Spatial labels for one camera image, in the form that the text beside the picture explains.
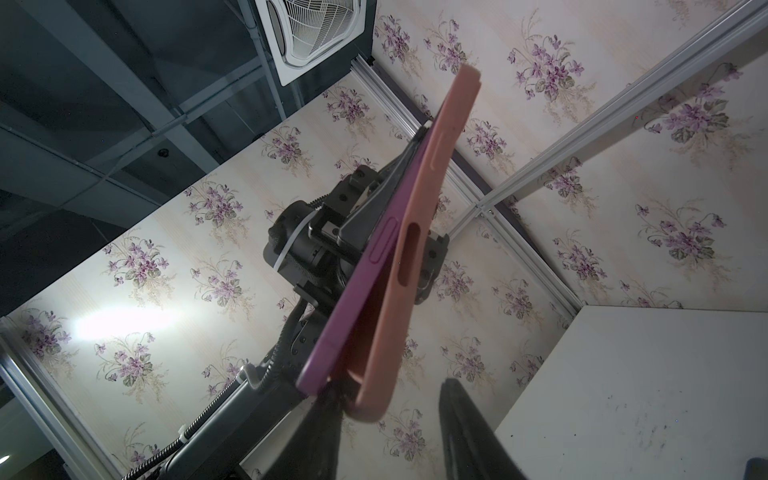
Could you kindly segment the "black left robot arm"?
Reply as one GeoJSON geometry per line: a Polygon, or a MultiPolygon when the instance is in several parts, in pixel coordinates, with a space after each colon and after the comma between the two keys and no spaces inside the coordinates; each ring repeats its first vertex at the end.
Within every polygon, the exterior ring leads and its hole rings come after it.
{"type": "Polygon", "coordinates": [[[308,398],[312,411],[285,466],[293,478],[334,475],[342,419],[385,413],[413,309],[442,268],[449,239],[430,225],[447,140],[421,129],[383,169],[360,166],[275,220],[264,258],[299,297],[276,344],[130,478],[238,479],[246,454],[308,398]]]}

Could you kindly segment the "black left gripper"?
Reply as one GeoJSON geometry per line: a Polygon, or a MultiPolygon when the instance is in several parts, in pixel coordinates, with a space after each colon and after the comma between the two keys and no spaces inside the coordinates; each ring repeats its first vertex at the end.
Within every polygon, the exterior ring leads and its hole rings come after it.
{"type": "Polygon", "coordinates": [[[382,170],[360,166],[330,193],[308,203],[317,213],[310,221],[308,237],[333,257],[324,275],[329,278],[328,290],[335,296],[351,279],[376,227],[394,204],[395,194],[418,172],[418,154],[426,140],[426,134],[416,134],[382,170]]]}

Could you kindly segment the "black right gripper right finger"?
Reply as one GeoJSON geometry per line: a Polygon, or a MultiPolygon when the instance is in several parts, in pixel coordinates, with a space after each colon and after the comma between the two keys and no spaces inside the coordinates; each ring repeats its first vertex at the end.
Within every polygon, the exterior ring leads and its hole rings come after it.
{"type": "Polygon", "coordinates": [[[442,383],[438,411],[447,479],[526,479],[457,379],[442,383]]]}

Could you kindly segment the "white ceiling fan unit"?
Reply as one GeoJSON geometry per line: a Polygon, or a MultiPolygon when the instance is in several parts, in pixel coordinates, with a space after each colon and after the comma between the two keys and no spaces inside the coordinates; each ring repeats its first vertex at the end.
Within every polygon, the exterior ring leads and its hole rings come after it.
{"type": "Polygon", "coordinates": [[[256,0],[282,86],[288,86],[363,34],[362,0],[256,0]]]}

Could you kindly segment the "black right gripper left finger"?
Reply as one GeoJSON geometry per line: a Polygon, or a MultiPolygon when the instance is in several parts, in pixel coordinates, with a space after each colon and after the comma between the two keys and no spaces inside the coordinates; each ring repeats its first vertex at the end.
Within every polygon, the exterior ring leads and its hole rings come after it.
{"type": "Polygon", "coordinates": [[[263,478],[336,479],[343,403],[341,384],[328,383],[263,478]]]}

